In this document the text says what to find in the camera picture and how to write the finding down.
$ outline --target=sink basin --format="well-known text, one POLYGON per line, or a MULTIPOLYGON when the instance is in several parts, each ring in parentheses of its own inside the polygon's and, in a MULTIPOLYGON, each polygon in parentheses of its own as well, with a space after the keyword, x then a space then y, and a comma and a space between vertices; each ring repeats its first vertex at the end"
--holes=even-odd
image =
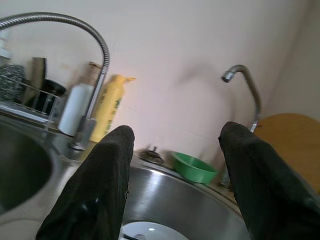
POLYGON ((50 156, 36 141, 0 124, 0 215, 31 198, 51 172, 50 156))
POLYGON ((165 171, 131 164, 123 224, 154 222, 189 240, 250 240, 243 219, 208 187, 165 171))

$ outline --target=tiled wall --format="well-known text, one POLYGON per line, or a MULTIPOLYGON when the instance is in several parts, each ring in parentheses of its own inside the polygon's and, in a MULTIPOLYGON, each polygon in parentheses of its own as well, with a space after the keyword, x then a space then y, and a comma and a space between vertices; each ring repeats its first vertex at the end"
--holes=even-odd
POLYGON ((304 114, 320 121, 320 1, 314 1, 266 115, 304 114))
MULTIPOLYGON (((135 149, 148 145, 212 162, 229 120, 249 124, 254 105, 241 76, 220 75, 235 64, 250 69, 263 104, 308 10, 306 0, 20 0, 1 1, 0 17, 49 11, 94 26, 110 47, 109 74, 134 76, 113 127, 130 125, 135 149)), ((58 23, 16 27, 13 61, 48 58, 48 78, 71 86, 98 45, 81 29, 58 23)))

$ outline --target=flexible hose faucet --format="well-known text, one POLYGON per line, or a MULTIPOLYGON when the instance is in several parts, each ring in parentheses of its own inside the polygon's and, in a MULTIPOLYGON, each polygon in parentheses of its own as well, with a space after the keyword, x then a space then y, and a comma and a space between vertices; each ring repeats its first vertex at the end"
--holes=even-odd
POLYGON ((88 23, 72 16, 53 13, 53 12, 29 12, 29 13, 23 13, 23 14, 12 15, 12 16, 1 18, 0 31, 13 26, 32 23, 32 22, 58 22, 58 23, 74 25, 91 34, 101 47, 101 51, 103 55, 102 69, 96 80, 89 105, 85 111, 84 116, 82 116, 78 130, 72 142, 70 143, 70 146, 72 148, 76 150, 84 150, 89 142, 90 135, 96 125, 96 120, 92 118, 92 113, 93 113, 95 104, 97 102, 99 91, 105 80, 109 63, 110 63, 108 46, 104 38, 100 35, 100 33, 97 30, 95 30, 92 26, 90 26, 88 23))
MULTIPOLYGON (((258 122, 260 120, 260 117, 261 117, 261 99, 260 99, 259 93, 257 91, 257 88, 255 86, 255 83, 251 77, 251 74, 246 66, 241 65, 241 64, 232 66, 231 68, 229 68, 229 70, 227 70, 221 76, 221 79, 225 83, 229 83, 232 80, 232 78, 235 76, 236 73, 242 73, 242 75, 244 76, 244 79, 246 81, 246 84, 248 85, 250 92, 251 92, 253 99, 254 99, 255 114, 254 114, 252 125, 250 127, 250 132, 253 133, 255 131, 255 129, 258 125, 258 122)), ((226 188, 230 188, 231 182, 230 182, 227 167, 225 168, 225 171, 224 171, 223 177, 220 181, 220 184, 226 188)))

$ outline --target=white plate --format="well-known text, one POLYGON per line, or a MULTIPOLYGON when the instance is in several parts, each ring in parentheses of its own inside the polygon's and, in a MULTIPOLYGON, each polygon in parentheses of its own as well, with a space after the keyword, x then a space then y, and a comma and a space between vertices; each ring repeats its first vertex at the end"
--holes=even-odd
POLYGON ((149 221, 128 223, 123 226, 123 234, 141 240, 188 240, 170 227, 149 221))

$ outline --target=green plastic basin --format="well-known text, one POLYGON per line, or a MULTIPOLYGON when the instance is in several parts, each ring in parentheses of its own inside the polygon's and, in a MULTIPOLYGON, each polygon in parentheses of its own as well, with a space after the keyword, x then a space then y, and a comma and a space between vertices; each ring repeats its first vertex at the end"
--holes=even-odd
POLYGON ((208 184, 217 175, 217 171, 205 162, 181 152, 172 152, 174 169, 186 179, 208 184))

